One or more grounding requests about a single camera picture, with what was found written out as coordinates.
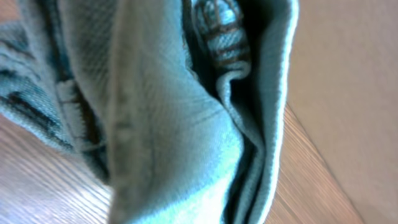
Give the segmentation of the light blue denim shorts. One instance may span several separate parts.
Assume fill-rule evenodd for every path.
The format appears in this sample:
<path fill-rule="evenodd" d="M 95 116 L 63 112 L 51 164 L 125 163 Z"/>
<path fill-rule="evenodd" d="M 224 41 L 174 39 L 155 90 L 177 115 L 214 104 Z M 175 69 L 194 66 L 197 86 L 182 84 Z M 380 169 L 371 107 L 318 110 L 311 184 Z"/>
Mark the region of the light blue denim shorts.
<path fill-rule="evenodd" d="M 110 223 L 263 223 L 297 0 L 19 1 L 1 113 L 113 189 Z"/>

